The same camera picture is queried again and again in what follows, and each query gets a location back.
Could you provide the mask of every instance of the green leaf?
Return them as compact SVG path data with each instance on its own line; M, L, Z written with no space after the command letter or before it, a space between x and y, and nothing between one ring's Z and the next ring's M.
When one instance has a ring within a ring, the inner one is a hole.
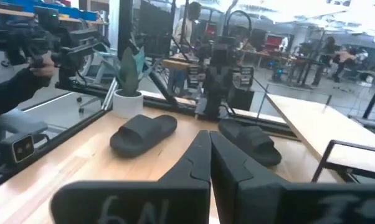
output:
M126 96L134 96L139 87L139 79L132 50L129 47L123 53L118 76L121 80L125 81L122 86L124 94Z
M139 49L139 52L135 56L133 56L133 58L135 59L136 63L136 71L138 72L138 74L140 74L142 72L143 65L146 62L145 48L141 47Z

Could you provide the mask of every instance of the person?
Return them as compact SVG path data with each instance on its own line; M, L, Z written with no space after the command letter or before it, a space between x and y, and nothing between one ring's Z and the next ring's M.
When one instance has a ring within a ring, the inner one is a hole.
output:
M279 45L279 51L286 52L288 46L288 37L283 38L282 42Z
M182 35L182 25L183 25L183 18L178 21L175 26L173 37L175 38L178 44L186 44L191 43L192 31L193 31L193 23L194 21L199 19L201 12L201 4L198 2L192 2L187 7L187 17L185 20L185 28L184 28L184 38L181 40Z
M55 74L55 64L50 56L51 52L42 56L44 67L24 68L10 80L0 83L0 115L31 99L43 83L50 80Z
M356 77L356 75L358 74L358 71L365 70L367 66L368 57L369 57L369 53L366 51L366 49L364 47L360 47L354 58L355 66L352 66L351 72L348 75L351 77ZM366 81L367 77L368 77L367 73L359 74L359 79L363 82Z
M336 48L335 43L336 43L336 41L335 41L334 37L327 37L326 38L325 45L323 46L323 48L320 51L321 56L320 56L320 59L319 59L319 61L321 63L323 63L324 65L318 66L318 69L316 70L316 73L315 73L315 78L313 79L313 82L312 82L313 86L319 85L319 82L320 82L320 79L321 79L321 76L322 76L322 72L325 69L325 66L330 67L330 60L332 59L332 56L335 53L335 48Z
M193 22L199 19L201 12L201 5L198 2L192 2L187 7L187 18L185 20L185 27L184 27L184 37L182 36L182 26L183 26L183 18L178 21L175 27L175 31L173 37L175 41L181 46L181 48L186 52L189 52L191 49L186 45L191 43L192 37L192 30L193 30ZM171 45L173 48L173 52L177 51L175 43ZM184 83L186 79L186 71L185 70L173 70L171 71L174 74L174 87L175 87L175 94L182 96Z
M338 55L338 58L339 58L338 68L337 68L337 71L333 74L332 77L333 77L333 80L335 81L335 83L339 83L339 79L340 79L339 76L340 76L341 72L343 72L344 67L347 66L347 65L353 65L354 64L356 52L355 52L354 49L342 50L342 51L336 52L336 55Z

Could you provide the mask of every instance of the table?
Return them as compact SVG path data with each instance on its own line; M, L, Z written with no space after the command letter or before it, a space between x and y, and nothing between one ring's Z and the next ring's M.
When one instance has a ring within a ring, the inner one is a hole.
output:
M190 103L185 99L178 101ZM52 223L48 209L51 196L61 186L76 180L157 180L183 155L199 130L217 129L216 123L145 108L145 115L149 117L161 114L177 118L177 130L146 154L133 160L117 159L110 152L110 136L126 122L112 112L65 141L0 186L0 223ZM305 154L305 147L296 141L272 139L284 156L282 164L273 171L291 181L307 182L308 179L303 180L302 177L308 177L308 171L314 164L309 160L310 156ZM308 168L297 167L297 160L304 162ZM212 220L216 220L213 196L210 211Z
M169 94L174 95L174 86L175 86L175 80L174 80L174 71L180 71L180 70L187 70L189 66L198 66L198 59L196 57L191 57L190 61L193 63L189 63L187 61L182 62L181 60L184 60L184 57L182 54L176 54L170 57L169 59L165 59L162 61L162 65L168 69L169 75L168 75L168 82L167 82L167 90ZM209 59L204 60L204 64L209 64Z
M0 14L7 14L12 16L24 16L24 17L33 17L34 13L31 12L19 12L19 11L13 11L8 9L0 9ZM60 17L61 21L69 21L69 22L81 22L79 19L73 19L73 18L66 18L66 17ZM89 24L98 24L98 25L108 25L108 23L103 21L87 21Z
M374 133L330 106L271 94L267 99L319 161L332 139L375 147ZM375 172L375 152L354 147L336 145L328 162Z
M254 54L259 56L257 68L259 68L261 65L262 57L270 57L270 54L268 54L268 52L256 52L253 50L243 50L243 52L244 54Z

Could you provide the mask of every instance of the floor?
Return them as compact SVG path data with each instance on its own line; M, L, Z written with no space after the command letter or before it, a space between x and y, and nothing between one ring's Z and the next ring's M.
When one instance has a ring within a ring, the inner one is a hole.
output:
M3 53L0 52L0 63L3 59ZM2 68L0 65L0 82L3 82L9 78L11 78L19 69L22 67L14 67L14 68ZM308 91L308 90L301 90L297 88L290 88L283 84L277 84L270 82L270 78L272 76L272 72L267 69L257 69L255 71L255 79L262 85L268 85L268 92L273 93L276 95L283 95L293 98L299 98L303 100L310 100L310 101L317 101L320 103L325 103L328 99L328 95L331 95L330 105L334 107L336 110L340 111L341 113L347 115L362 115L364 110L367 107L367 104L372 97L375 87L373 88L364 88L361 86L356 86L352 83L339 83L335 84L331 80L327 80L323 78L318 88ZM310 83L313 79L313 74L311 73L308 77L308 83ZM53 97L63 95L67 93L63 90L58 90L54 88L54 83L56 82L56 77L52 80L52 84L48 88L43 88L39 90L32 99L23 102L19 105L20 109L28 108L39 104L43 101L49 100ZM264 90L258 83L254 83L252 86L252 90L255 92L254 99L251 106L251 111L258 111L260 108L260 104L262 102L264 96ZM333 87L340 86L342 88L350 88L353 92L347 93L341 90L337 90ZM146 91L152 92L159 92L157 87L154 83L145 78L140 83L140 88ZM46 103L42 106L38 106L36 108L32 108L28 110L26 113L39 118L49 126L63 130L67 129L75 124L77 124L82 119L86 118L90 114L98 111L100 109L99 102L95 102L87 107L84 114L78 113L78 103L76 102L76 98L80 96L78 93L70 93L61 97L58 100L51 101L50 103ZM91 96L85 96L84 101L91 99ZM261 113L278 116L277 112L271 107L269 102L266 100L261 108ZM370 118L375 119L375 107L370 115ZM47 133L50 137L55 136L57 133ZM295 159L287 159L285 163L290 163L294 165ZM308 177L294 177L293 179L297 179L302 181L307 181Z

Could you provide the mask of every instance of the white wall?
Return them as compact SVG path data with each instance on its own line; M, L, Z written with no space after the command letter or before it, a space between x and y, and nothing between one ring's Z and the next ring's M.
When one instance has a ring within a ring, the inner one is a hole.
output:
M293 51L295 47L298 47L300 43L305 42L308 34L309 34L309 28L307 26L295 26L293 29L294 39L293 39L291 51Z

